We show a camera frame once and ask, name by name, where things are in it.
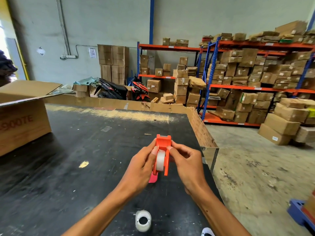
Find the forearm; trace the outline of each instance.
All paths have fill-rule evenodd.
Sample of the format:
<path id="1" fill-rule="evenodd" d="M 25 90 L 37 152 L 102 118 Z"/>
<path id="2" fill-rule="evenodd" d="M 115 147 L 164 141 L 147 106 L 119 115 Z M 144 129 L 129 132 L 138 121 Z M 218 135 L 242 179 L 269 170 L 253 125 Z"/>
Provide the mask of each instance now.
<path id="1" fill-rule="evenodd" d="M 250 236 L 250 233 L 213 194 L 209 186 L 192 194 L 216 236 Z"/>
<path id="2" fill-rule="evenodd" d="M 130 199 L 131 194 L 115 188 L 99 205 L 62 236 L 99 236 Z"/>

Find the fingernail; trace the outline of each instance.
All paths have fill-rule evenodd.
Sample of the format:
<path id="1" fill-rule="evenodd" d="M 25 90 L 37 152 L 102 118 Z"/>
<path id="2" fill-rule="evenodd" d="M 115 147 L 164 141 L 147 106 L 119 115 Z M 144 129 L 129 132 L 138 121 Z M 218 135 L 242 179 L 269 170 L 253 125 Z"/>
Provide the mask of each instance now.
<path id="1" fill-rule="evenodd" d="M 152 153 L 153 155 L 157 155 L 157 153 L 158 153 L 158 146 L 155 146 L 155 147 L 153 148 L 153 150 L 151 151 L 151 153 Z"/>

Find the blue plastic pallet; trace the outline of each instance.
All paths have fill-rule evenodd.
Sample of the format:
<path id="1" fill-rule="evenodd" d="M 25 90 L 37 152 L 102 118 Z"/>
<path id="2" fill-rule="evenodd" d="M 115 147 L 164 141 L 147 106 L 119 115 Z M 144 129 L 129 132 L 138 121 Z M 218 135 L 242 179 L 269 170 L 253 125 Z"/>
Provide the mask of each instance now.
<path id="1" fill-rule="evenodd" d="M 304 202 L 305 202 L 304 200 L 298 199 L 290 200 L 290 207 L 288 208 L 288 213 L 299 225 L 305 227 L 305 224 L 308 224 L 310 228 L 312 228 L 315 231 L 315 225 L 301 210 L 302 206 L 304 205 Z"/>

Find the yellow door frame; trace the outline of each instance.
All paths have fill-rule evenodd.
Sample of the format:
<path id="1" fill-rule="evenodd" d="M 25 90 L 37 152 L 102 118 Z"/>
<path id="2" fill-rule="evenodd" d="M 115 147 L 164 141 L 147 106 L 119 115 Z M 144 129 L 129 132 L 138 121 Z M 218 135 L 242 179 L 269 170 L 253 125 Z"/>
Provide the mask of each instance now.
<path id="1" fill-rule="evenodd" d="M 4 28 L 5 36 L 7 38 L 15 39 L 16 45 L 17 45 L 17 49 L 18 49 L 18 52 L 19 52 L 19 56 L 20 56 L 20 59 L 21 59 L 21 63 L 22 63 L 22 66 L 23 66 L 25 77 L 26 77 L 27 80 L 30 80 L 29 76 L 27 74 L 27 71 L 26 71 L 26 64 L 25 64 L 24 59 L 22 57 L 22 53 L 21 53 L 21 49 L 20 49 L 20 46 L 19 46 L 19 43 L 18 43 L 18 39 L 16 37 L 16 33 L 15 33 L 15 30 L 14 30 L 13 21 L 12 21 L 12 18 L 11 18 L 11 14 L 10 14 L 9 5 L 8 5 L 7 0 L 0 0 L 0 20 L 1 20 L 2 26 Z"/>

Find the person's right hand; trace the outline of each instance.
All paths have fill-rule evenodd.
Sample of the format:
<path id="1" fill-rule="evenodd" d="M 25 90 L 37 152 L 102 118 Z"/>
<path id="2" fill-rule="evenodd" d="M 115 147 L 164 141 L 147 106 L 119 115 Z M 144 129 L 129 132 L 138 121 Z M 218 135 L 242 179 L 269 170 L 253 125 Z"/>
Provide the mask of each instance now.
<path id="1" fill-rule="evenodd" d="M 187 194 L 208 186 L 203 173 L 201 152 L 172 141 L 172 146 L 167 147 L 174 158 L 180 179 L 185 185 Z"/>

